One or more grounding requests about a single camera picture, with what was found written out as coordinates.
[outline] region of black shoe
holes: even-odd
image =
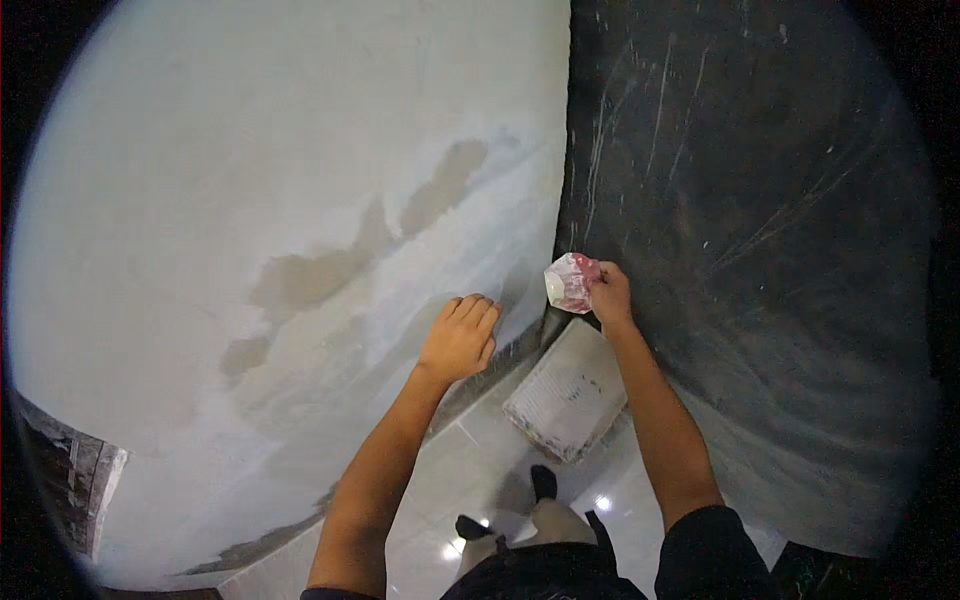
[[[466,541],[479,540],[493,533],[493,529],[484,527],[466,515],[457,517],[456,529],[457,535]]]
[[[543,465],[530,467],[530,480],[534,484],[534,496],[540,502],[544,498],[557,499],[557,476]]]

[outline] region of right hand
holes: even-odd
[[[612,262],[601,262],[600,273],[603,275],[603,281],[595,282],[590,288],[593,314],[600,320],[605,331],[610,327],[633,325],[630,280]]]

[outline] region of white wall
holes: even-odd
[[[132,456],[100,563],[176,577],[300,521],[432,313],[542,311],[563,179],[564,0],[144,1],[84,49],[12,252],[15,384]]]

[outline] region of left hand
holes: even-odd
[[[418,367],[444,384],[484,370],[496,349],[493,326],[503,306],[482,294],[454,298],[430,328]]]

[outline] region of hand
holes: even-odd
[[[603,281],[595,282],[590,288],[593,314],[600,320],[604,331],[610,327],[623,324],[633,325],[634,314],[630,307],[630,280],[612,262],[601,262],[600,273],[603,275]]]
[[[418,367],[444,384],[484,370],[496,349],[492,333],[501,312],[501,304],[482,294],[451,300],[430,328]]]

